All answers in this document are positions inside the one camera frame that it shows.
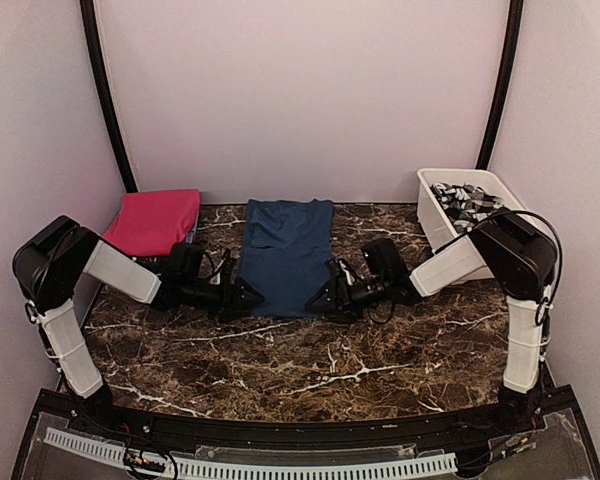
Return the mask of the left black corner post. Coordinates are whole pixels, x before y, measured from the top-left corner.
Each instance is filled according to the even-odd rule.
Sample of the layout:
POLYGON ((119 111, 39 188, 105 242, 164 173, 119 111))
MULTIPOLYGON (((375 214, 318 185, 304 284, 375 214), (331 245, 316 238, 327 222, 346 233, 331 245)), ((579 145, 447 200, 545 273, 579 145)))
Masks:
POLYGON ((116 167, 126 193, 137 193, 138 186, 132 172, 122 130, 119 124, 114 98, 106 71, 104 50, 98 28, 96 3, 93 0, 80 0, 81 18, 86 40, 92 76, 105 123, 109 142, 114 154, 116 167))

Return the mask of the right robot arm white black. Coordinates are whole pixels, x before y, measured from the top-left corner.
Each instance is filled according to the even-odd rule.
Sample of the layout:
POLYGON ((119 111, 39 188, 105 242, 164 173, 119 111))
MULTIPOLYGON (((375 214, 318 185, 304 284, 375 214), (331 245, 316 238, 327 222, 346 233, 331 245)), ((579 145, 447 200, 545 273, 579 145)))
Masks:
POLYGON ((559 235, 545 218, 501 208, 436 249, 415 269, 406 266, 389 238, 373 240, 361 252, 370 278, 359 277, 342 258, 328 260, 330 277, 307 300, 307 311, 356 320, 382 302, 414 305, 485 269, 500 286, 508 306, 503 386, 518 394, 535 387, 564 266, 559 235))

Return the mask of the black front rail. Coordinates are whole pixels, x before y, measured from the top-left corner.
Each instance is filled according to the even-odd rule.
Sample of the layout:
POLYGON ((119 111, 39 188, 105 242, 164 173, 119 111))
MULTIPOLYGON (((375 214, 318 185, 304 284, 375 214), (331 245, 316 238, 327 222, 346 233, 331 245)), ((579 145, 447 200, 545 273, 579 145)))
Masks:
POLYGON ((151 442, 185 452, 201 446, 328 450, 415 444, 467 449, 531 425, 511 405, 496 404, 419 417, 336 423, 209 420, 112 406, 101 427, 65 395, 60 397, 57 411, 69 419, 70 426, 90 433, 111 430, 116 439, 129 439, 132 445, 151 442))

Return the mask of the dark blue garment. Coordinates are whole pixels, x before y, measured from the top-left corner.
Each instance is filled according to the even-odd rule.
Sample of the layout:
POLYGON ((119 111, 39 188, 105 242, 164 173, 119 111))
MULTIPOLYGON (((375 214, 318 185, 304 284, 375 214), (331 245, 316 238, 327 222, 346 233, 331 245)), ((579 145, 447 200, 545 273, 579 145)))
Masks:
POLYGON ((333 215, 330 200, 248 201, 239 276, 264 297, 254 316, 313 316, 305 303, 330 278, 333 215))

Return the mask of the right black corner post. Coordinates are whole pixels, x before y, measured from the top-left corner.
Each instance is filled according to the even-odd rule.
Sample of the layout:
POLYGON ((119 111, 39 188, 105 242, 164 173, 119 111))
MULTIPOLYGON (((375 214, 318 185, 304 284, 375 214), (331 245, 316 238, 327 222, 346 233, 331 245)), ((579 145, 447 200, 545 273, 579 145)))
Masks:
POLYGON ((489 168, 496 144, 514 68, 522 15, 524 11, 524 3, 524 0, 511 0, 509 2, 502 52, 493 98, 475 164, 475 168, 477 170, 487 170, 489 168))

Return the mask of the folded light blue shirt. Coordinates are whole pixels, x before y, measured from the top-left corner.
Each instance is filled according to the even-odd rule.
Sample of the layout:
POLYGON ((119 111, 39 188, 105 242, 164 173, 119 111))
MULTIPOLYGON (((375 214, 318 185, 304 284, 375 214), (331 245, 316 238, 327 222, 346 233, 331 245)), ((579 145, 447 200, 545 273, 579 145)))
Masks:
POLYGON ((186 242, 192 244, 196 241, 198 227, 194 226, 187 234, 186 242))

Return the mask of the black corner post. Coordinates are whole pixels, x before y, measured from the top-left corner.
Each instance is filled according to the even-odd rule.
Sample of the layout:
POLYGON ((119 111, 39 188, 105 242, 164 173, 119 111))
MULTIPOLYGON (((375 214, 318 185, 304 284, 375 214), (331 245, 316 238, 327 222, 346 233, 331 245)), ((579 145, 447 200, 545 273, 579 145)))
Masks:
POLYGON ((502 52, 493 98, 475 164, 475 168, 477 170, 487 170, 489 168, 496 144, 514 68, 522 15, 524 11, 524 3, 524 0, 511 0, 509 2, 502 52))
POLYGON ((132 172, 122 130, 119 124, 114 98, 106 71, 104 50, 98 28, 96 3, 93 0, 80 0, 81 18, 86 40, 92 76, 105 123, 109 142, 114 154, 116 167, 126 193, 137 193, 138 186, 132 172))

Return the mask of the black white patterned garment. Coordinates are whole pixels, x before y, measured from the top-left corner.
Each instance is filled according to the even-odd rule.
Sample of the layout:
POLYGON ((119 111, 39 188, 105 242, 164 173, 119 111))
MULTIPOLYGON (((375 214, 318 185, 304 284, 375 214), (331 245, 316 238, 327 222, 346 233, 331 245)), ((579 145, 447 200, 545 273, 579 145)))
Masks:
POLYGON ((500 197, 471 184, 437 182, 430 190, 457 233, 463 233, 504 207, 500 197))

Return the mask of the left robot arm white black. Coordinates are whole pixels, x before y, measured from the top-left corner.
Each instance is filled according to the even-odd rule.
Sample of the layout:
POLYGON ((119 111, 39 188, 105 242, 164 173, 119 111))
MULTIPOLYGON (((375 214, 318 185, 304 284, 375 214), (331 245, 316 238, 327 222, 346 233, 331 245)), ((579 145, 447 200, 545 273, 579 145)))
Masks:
POLYGON ((200 269, 206 256, 198 244, 177 243, 156 273, 67 216, 57 217, 14 254, 12 272, 28 319, 41 333, 69 391, 88 400, 81 417, 100 436, 114 435, 121 427, 121 415, 95 397, 107 386, 76 315, 77 285, 89 277, 154 309, 186 305, 222 322, 247 316, 264 302, 258 290, 235 275, 237 260, 229 251, 211 274, 203 276, 200 269))

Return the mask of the white plastic laundry bin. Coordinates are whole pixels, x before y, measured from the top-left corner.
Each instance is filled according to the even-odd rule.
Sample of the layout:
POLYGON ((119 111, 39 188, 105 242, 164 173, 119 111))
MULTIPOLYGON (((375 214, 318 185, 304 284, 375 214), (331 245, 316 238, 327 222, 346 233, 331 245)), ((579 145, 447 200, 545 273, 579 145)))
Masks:
POLYGON ((452 249, 465 273, 456 279, 458 284, 491 279, 491 270, 464 232, 501 207, 521 210, 522 204, 488 171, 423 168, 417 176, 417 218, 431 248, 437 251, 456 242, 452 249))

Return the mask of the pink trousers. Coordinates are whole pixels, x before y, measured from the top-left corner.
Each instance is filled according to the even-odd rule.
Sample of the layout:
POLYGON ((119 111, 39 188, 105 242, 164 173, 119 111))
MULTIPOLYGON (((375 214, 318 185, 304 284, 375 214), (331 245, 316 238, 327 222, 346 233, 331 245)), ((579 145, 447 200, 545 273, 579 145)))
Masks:
POLYGON ((167 256, 197 227, 196 189, 130 193, 103 239, 129 256, 167 256))

